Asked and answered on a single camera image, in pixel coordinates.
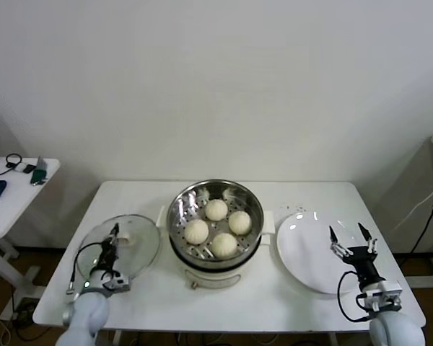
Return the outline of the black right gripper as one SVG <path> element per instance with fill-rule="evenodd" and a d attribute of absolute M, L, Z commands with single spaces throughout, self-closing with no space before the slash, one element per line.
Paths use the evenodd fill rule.
<path fill-rule="evenodd" d="M 374 261 L 377 258 L 376 242 L 377 239 L 371 236 L 371 233 L 361 223 L 358 223 L 359 230 L 367 242 L 365 246 L 350 247 L 347 249 L 338 242 L 338 237 L 332 226 L 329 226 L 331 250 L 337 257 L 343 257 L 342 261 L 351 265 L 357 273 L 360 285 L 371 285 L 382 281 Z"/>

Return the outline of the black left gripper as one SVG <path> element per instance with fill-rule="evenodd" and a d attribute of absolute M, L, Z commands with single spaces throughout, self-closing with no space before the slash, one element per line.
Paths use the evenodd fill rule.
<path fill-rule="evenodd" d="M 101 253 L 96 265 L 93 267 L 94 271 L 101 270 L 112 272 L 115 261 L 117 260 L 117 246 L 118 246 L 118 233 L 120 231 L 119 223 L 116 223 L 111 230 L 111 235 L 106 238 L 106 241 L 101 243 Z"/>

